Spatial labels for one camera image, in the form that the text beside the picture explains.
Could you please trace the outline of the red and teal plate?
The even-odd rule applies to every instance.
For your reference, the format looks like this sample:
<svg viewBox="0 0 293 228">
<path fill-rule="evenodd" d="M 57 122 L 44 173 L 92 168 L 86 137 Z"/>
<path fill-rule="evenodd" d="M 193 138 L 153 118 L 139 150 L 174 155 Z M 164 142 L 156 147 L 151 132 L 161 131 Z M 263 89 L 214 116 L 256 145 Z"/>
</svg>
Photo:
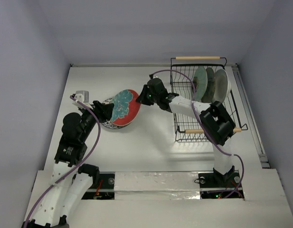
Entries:
<svg viewBox="0 0 293 228">
<path fill-rule="evenodd" d="M 136 101 L 138 93 L 132 89 L 125 89 L 117 93 L 111 100 L 113 111 L 110 122 L 117 126 L 130 124 L 137 116 L 141 104 Z"/>
</svg>

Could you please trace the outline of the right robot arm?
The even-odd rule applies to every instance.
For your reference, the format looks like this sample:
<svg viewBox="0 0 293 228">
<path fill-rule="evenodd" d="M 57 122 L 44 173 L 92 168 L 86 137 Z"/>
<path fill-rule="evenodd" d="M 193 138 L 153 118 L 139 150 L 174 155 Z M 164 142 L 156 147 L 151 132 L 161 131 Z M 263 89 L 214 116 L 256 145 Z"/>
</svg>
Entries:
<svg viewBox="0 0 293 228">
<path fill-rule="evenodd" d="M 231 146 L 235 123 L 221 102 L 203 104 L 169 93 L 159 78 L 153 78 L 143 86 L 136 101 L 142 105 L 157 104 L 160 109 L 174 114 L 183 114 L 196 119 L 213 145 L 213 180 L 218 186 L 226 185 L 234 173 Z"/>
</svg>

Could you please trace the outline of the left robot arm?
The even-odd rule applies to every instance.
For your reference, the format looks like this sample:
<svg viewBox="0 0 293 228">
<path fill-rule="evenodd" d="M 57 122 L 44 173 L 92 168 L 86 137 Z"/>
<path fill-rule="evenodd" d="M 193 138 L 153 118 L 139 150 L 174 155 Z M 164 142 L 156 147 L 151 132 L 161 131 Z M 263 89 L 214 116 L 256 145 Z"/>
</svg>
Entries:
<svg viewBox="0 0 293 228">
<path fill-rule="evenodd" d="M 93 101 L 93 105 L 74 102 L 82 113 L 64 117 L 49 187 L 32 206 L 23 222 L 24 228 L 69 227 L 70 216 L 86 191 L 101 185 L 99 168 L 85 163 L 91 155 L 86 152 L 85 141 L 95 125 L 111 118 L 114 105 L 99 101 Z"/>
</svg>

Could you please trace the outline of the blue floral white plate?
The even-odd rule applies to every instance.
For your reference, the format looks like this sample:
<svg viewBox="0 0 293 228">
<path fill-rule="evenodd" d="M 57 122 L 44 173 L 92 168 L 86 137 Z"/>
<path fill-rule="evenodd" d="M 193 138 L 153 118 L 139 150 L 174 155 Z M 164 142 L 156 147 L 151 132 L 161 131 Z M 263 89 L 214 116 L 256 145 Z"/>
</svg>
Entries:
<svg viewBox="0 0 293 228">
<path fill-rule="evenodd" d="M 112 103 L 112 100 L 113 100 L 113 97 L 110 97 L 110 98 L 107 98 L 105 101 L 103 101 L 102 103 L 107 105 L 107 104 L 110 104 Z M 122 128 L 125 128 L 126 126 L 128 126 L 129 124 L 127 125 L 124 125 L 124 126 L 118 126 L 118 125 L 115 125 L 113 124 L 111 121 L 105 121 L 102 123 L 102 125 L 108 129 L 111 129 L 111 130 L 118 130 L 118 129 L 122 129 Z"/>
</svg>

